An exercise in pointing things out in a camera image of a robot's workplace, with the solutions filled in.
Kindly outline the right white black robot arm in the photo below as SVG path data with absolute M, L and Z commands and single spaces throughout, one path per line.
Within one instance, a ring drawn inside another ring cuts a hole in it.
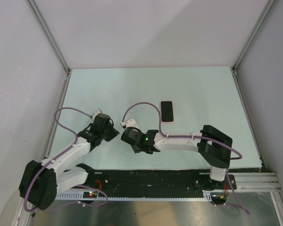
M 138 128 L 127 127 L 121 140 L 129 144 L 135 153 L 153 154 L 167 150 L 197 152 L 210 165 L 209 185 L 219 189 L 225 184 L 233 140 L 213 126 L 204 125 L 202 130 L 183 137 L 163 136 L 155 129 L 143 133 Z

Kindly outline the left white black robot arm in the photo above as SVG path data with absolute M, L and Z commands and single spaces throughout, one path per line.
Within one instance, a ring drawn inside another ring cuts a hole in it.
M 102 141 L 109 142 L 118 135 L 111 117 L 96 113 L 92 116 L 91 124 L 77 133 L 66 149 L 40 162 L 30 161 L 18 188 L 20 197 L 24 199 L 24 209 L 27 212 L 46 210 L 58 194 L 75 186 L 92 187 L 95 176 L 91 173 L 91 167 L 83 163 L 73 169 L 68 167 Z

